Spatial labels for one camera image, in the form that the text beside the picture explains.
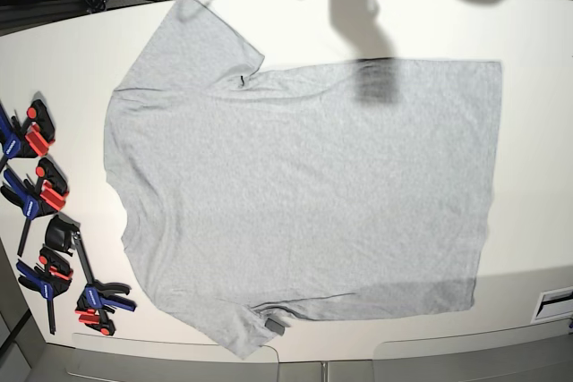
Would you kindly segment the grey T-shirt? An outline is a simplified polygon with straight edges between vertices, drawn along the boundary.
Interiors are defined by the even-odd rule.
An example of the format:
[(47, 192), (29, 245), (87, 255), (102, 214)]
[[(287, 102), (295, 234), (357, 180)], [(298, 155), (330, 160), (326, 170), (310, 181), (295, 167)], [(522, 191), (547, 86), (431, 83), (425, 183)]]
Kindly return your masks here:
[(497, 62), (263, 71), (176, 0), (113, 91), (108, 183), (159, 310), (244, 358), (308, 321), (469, 310), (500, 126)]

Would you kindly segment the long black blue bar clamp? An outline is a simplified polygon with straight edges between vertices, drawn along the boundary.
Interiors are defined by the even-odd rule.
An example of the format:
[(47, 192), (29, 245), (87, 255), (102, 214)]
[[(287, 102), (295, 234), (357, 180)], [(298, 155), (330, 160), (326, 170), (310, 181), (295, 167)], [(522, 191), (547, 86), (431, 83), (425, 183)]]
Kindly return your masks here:
[(131, 287), (122, 283), (101, 283), (94, 276), (77, 225), (60, 216), (54, 216), (48, 223), (45, 239), (47, 246), (53, 250), (70, 256), (73, 255), (72, 250), (75, 250), (81, 262), (86, 284), (76, 303), (75, 313), (78, 320), (102, 335), (113, 336), (115, 324), (108, 314), (117, 309), (130, 312), (136, 310), (136, 303), (127, 298)]

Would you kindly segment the blue red bar clamp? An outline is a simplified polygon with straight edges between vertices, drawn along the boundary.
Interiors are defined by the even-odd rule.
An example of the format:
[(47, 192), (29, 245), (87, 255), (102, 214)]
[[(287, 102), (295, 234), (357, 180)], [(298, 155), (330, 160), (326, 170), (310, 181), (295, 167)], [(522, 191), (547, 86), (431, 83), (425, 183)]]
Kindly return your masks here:
[(35, 169), (37, 181), (22, 180), (7, 166), (3, 171), (2, 195), (14, 206), (21, 209), (25, 218), (17, 256), (23, 255), (31, 223), (39, 217), (60, 212), (69, 194), (68, 182), (56, 164), (48, 157), (42, 157)]
[(16, 115), (9, 117), (1, 106), (1, 169), (15, 158), (45, 156), (55, 135), (54, 122), (41, 98), (30, 103), (22, 122)]
[(39, 264), (30, 267), (21, 259), (16, 263), (18, 282), (25, 288), (39, 293), (47, 304), (48, 329), (56, 333), (54, 300), (66, 293), (73, 279), (73, 270), (66, 259), (55, 250), (44, 245), (39, 251)]

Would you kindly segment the top blue red bar clamp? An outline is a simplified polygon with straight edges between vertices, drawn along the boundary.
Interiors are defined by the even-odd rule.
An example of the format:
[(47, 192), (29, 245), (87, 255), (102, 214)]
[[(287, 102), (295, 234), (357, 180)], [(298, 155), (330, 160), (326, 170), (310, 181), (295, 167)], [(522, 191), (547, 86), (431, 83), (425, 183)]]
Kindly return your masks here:
[(55, 135), (54, 122), (41, 98), (30, 103), (22, 122), (16, 115), (9, 117), (1, 106), (1, 169), (15, 158), (45, 156)]

